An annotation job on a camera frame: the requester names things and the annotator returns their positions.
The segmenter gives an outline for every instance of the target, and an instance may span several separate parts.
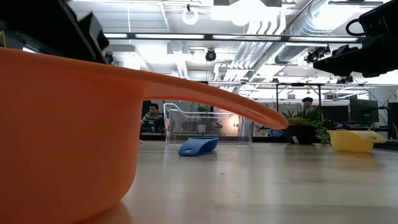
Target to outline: fluorescent light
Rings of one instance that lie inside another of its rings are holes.
[[[355,37],[329,37],[329,36],[324,36],[324,37],[290,37],[289,41],[308,41],[308,42],[352,42],[355,43],[358,41],[358,38]]]
[[[127,34],[104,34],[106,38],[127,38]]]
[[[214,40],[269,40],[278,41],[281,37],[263,36],[263,35],[213,35]]]
[[[317,43],[286,43],[286,46],[293,46],[293,47],[327,47],[328,44],[317,44]]]
[[[204,39],[202,34],[136,34],[137,39]]]
[[[27,48],[27,47],[23,47],[22,50],[25,51],[25,52],[37,54],[37,52],[35,52],[35,51],[33,51],[33,50],[31,50],[31,49],[29,49],[29,48]]]

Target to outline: camera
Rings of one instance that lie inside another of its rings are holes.
[[[216,52],[214,51],[214,49],[208,49],[207,53],[206,53],[206,61],[208,62],[212,62],[214,60],[216,60]]]

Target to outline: yellow plastic bowl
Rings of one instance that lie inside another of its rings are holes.
[[[369,152],[373,143],[386,140],[374,131],[328,131],[331,146],[339,152]]]

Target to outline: orange plastic bowl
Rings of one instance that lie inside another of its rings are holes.
[[[254,101],[165,75],[2,48],[0,68],[0,223],[73,223],[116,204],[136,173],[143,100],[287,127]]]

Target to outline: table surface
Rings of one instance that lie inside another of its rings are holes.
[[[130,191],[83,223],[397,223],[396,152],[255,143],[180,157],[179,147],[146,141]]]

